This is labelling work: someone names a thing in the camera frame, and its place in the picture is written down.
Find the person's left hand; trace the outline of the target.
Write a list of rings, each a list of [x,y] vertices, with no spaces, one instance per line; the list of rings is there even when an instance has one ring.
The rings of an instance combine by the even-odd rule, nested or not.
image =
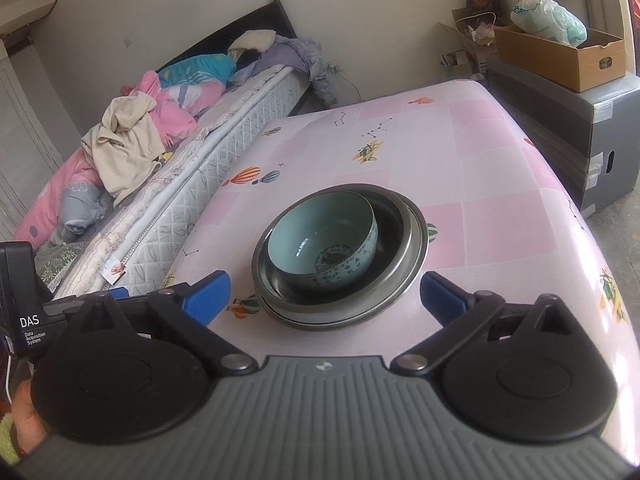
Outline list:
[[[41,418],[32,402],[32,381],[24,380],[16,388],[11,415],[13,418],[15,443],[24,454],[31,453],[48,436]]]

